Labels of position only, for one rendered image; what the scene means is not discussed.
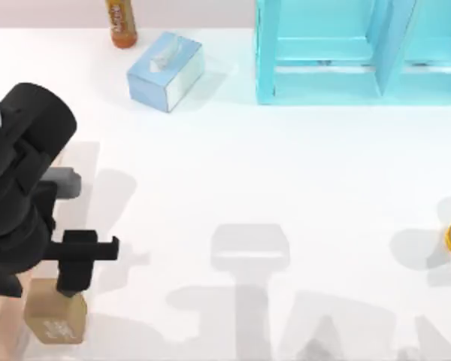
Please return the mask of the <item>brown cardboard carton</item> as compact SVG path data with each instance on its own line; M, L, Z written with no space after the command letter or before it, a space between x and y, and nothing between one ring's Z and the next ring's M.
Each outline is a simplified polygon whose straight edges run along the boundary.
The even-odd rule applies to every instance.
M81 293L65 296L52 278L30 283L24 308L26 325L44 344L80 344L86 330L87 303Z

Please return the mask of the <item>light blue tissue box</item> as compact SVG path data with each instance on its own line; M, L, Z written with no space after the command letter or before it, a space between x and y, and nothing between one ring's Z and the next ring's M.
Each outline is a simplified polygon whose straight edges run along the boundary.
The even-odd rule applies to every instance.
M163 32L127 71L131 99L169 113L203 75L202 43Z

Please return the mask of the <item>orange bottle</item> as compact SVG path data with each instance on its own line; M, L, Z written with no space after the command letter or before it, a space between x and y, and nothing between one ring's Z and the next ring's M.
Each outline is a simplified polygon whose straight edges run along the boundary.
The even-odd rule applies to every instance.
M105 0L113 44L120 49L133 47L138 39L132 0Z

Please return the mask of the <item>pale grey rounded box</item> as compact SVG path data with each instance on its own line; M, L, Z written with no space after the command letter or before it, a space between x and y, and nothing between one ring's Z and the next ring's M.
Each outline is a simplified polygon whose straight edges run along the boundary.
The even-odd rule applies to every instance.
M82 189L82 177L70 167L49 168L41 179L57 185L58 199L76 199Z

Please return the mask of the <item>light blue rack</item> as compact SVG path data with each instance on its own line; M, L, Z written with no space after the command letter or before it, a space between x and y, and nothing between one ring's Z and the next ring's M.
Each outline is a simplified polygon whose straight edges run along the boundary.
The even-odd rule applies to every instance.
M255 0L264 105L451 105L451 0Z

